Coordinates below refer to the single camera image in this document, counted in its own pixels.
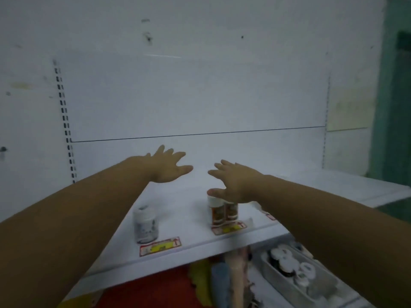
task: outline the scuff mark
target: scuff mark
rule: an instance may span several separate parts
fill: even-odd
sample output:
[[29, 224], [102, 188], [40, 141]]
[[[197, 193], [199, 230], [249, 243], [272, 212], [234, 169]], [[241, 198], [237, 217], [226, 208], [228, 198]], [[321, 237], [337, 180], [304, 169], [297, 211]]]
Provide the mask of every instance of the scuff mark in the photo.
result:
[[10, 86], [14, 89], [32, 89], [33, 86], [26, 82], [13, 82]]

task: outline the person's right arm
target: person's right arm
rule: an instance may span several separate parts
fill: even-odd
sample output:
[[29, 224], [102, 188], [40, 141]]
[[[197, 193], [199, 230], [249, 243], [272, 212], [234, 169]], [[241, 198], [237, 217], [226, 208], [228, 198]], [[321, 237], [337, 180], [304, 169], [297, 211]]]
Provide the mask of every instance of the person's right arm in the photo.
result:
[[226, 189], [210, 189], [208, 195], [259, 202], [373, 305], [411, 307], [411, 225], [325, 191], [221, 162], [208, 173]]

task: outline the perforated metal strip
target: perforated metal strip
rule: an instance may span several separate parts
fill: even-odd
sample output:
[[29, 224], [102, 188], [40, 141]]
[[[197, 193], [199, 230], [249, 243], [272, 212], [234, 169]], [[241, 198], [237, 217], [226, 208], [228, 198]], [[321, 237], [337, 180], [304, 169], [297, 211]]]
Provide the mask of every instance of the perforated metal strip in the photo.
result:
[[58, 98], [60, 102], [60, 113], [64, 127], [64, 138], [67, 145], [67, 155], [68, 155], [68, 162], [70, 168], [70, 177], [71, 181], [74, 184], [77, 181], [77, 170], [76, 170], [76, 162], [74, 160], [74, 150], [71, 141], [71, 131], [70, 131], [70, 122], [69, 122], [69, 115], [67, 112], [67, 103], [66, 103], [66, 96], [64, 94], [64, 85], [63, 79], [61, 77], [61, 70], [59, 64], [56, 60], [53, 60], [54, 65], [54, 75], [58, 89]]
[[324, 144], [323, 144], [323, 162], [322, 168], [326, 161], [326, 141], [327, 141], [327, 123], [328, 123], [328, 103], [330, 102], [330, 87], [331, 87], [331, 72], [328, 74], [328, 87], [327, 87], [327, 103], [326, 103], [326, 127], [324, 128]]

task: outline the hand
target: hand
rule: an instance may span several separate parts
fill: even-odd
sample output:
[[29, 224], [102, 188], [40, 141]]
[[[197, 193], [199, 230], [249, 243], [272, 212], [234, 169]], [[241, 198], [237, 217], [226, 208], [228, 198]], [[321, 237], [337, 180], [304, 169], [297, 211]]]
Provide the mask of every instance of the hand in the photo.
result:
[[150, 181], [167, 183], [193, 170], [192, 165], [177, 166], [177, 162], [185, 156], [185, 152], [176, 152], [175, 154], [173, 152], [173, 149], [164, 152], [164, 145], [161, 145], [153, 156], [148, 153], [141, 157]]
[[248, 166], [233, 164], [221, 160], [215, 163], [218, 170], [210, 170], [208, 174], [222, 180], [226, 189], [210, 189], [207, 194], [234, 203], [254, 201], [254, 185], [264, 175]]

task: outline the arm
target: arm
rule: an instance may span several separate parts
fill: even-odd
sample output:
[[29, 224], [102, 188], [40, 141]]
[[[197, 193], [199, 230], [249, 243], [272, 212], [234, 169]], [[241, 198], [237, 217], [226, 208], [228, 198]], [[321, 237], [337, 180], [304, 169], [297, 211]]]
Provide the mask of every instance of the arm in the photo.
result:
[[136, 156], [60, 190], [0, 223], [0, 306], [55, 307], [109, 242], [150, 181], [192, 166], [185, 152]]
[[222, 160], [208, 173], [226, 189], [208, 194], [257, 201], [328, 269], [378, 307], [410, 307], [411, 225], [357, 202]]

